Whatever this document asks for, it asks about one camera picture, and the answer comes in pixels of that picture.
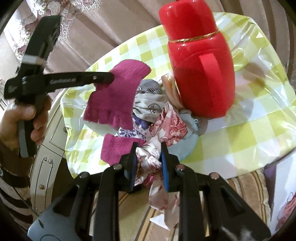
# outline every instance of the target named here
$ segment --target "white drawer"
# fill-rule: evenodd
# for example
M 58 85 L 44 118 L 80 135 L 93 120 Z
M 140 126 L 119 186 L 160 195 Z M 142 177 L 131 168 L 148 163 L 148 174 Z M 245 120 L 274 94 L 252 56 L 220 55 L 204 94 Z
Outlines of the white drawer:
M 44 146 L 40 146 L 30 176 L 30 195 L 33 209 L 42 212 L 52 200 L 54 180 L 61 157 Z
M 67 131 L 65 129 L 64 119 L 59 107 L 47 128 L 43 145 L 59 156 L 63 156 L 65 152 L 66 140 Z

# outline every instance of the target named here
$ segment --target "gold trim ring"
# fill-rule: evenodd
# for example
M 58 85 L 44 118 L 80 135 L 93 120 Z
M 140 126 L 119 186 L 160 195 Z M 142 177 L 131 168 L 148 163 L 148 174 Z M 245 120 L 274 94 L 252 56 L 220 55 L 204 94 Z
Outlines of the gold trim ring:
M 209 33 L 209 34 L 205 34 L 205 35 L 202 35 L 202 36 L 197 36 L 197 37 L 193 37 L 193 38 L 189 38 L 189 39 L 178 39 L 178 40 L 170 40 L 169 39 L 169 42 L 170 43 L 183 43 L 183 42 L 191 42 L 191 41 L 196 41 L 196 40 L 201 40 L 201 39 L 206 39 L 208 37 L 211 37 L 211 36 L 214 36 L 215 34 L 217 34 L 219 32 L 218 29 L 216 29 L 215 32 L 212 32 L 212 33 Z

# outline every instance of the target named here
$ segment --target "striped sleeve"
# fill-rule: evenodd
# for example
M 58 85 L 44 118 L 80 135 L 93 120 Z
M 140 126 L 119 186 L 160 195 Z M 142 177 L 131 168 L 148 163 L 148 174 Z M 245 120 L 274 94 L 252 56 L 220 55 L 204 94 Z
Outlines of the striped sleeve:
M 15 222 L 25 230 L 33 223 L 28 207 L 32 206 L 29 180 L 32 163 L 33 158 L 20 158 L 0 142 L 0 198 Z

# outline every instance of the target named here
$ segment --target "person's arm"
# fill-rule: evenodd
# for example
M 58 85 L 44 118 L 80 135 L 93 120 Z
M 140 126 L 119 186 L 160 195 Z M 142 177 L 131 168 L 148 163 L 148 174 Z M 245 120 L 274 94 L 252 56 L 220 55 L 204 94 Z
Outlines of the person's arm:
M 13 219 L 25 230 L 33 222 L 28 206 L 32 207 L 29 173 L 34 158 L 21 158 L 18 155 L 17 122 L 35 117 L 31 139 L 40 145 L 44 140 L 49 109 L 49 98 L 44 103 L 42 113 L 36 117 L 33 106 L 11 102 L 0 121 L 0 198 Z

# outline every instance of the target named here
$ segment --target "checkered tablecloth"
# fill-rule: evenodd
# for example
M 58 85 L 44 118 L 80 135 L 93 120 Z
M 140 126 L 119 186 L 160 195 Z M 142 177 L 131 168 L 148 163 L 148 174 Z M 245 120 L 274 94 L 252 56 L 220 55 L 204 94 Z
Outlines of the checkered tablecloth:
M 258 25 L 241 15 L 214 16 L 232 53 L 235 103 L 225 117 L 202 122 L 205 133 L 182 162 L 196 172 L 215 171 L 231 178 L 261 168 L 296 146 L 296 99 L 280 59 Z M 151 67 L 147 78 L 155 78 L 171 70 L 167 43 L 163 27 L 155 27 L 116 47 L 87 71 L 109 71 L 124 59 L 137 59 Z M 61 99 L 68 130 L 65 153 L 73 176 L 108 166 L 100 160 L 104 137 L 81 117 L 94 90 L 93 85 L 70 88 Z

